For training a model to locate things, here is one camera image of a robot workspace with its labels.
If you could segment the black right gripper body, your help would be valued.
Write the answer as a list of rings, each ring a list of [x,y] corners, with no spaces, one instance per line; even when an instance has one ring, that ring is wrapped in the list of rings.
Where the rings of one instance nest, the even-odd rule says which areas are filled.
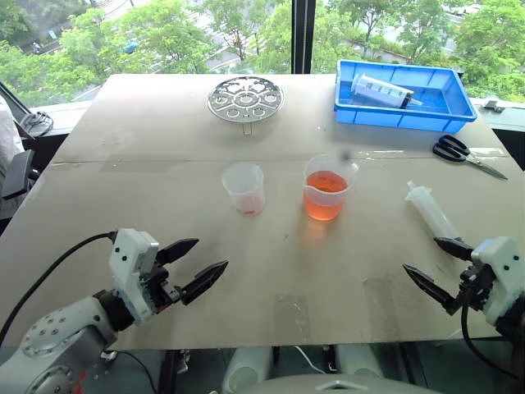
[[[495,273],[489,264],[471,265],[460,274],[458,309],[464,306],[476,311],[483,310],[495,281]]]

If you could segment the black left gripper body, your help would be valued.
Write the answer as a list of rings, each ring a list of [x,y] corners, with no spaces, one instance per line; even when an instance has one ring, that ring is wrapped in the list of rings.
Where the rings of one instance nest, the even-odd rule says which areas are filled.
[[[152,314],[160,314],[164,309],[180,301],[180,288],[168,280],[169,272],[155,262],[148,273],[141,275],[141,286]]]

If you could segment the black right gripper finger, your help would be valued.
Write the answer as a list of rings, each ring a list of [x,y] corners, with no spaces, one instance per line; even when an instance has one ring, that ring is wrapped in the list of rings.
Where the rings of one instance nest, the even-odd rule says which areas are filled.
[[[462,240],[447,237],[435,237],[434,241],[447,254],[463,261],[471,261],[473,247],[465,244]]]
[[[457,300],[447,291],[437,286],[434,281],[419,269],[403,264],[404,271],[413,282],[433,300],[435,300],[449,315],[454,315],[459,309]]]

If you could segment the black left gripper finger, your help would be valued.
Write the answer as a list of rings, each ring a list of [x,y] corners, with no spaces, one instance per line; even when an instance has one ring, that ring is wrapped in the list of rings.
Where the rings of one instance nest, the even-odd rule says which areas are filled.
[[[207,266],[204,270],[197,273],[194,280],[181,289],[180,302],[189,305],[206,292],[224,273],[228,265],[228,260]]]
[[[157,252],[157,263],[159,265],[173,263],[185,256],[198,242],[198,238],[186,238],[164,247]]]

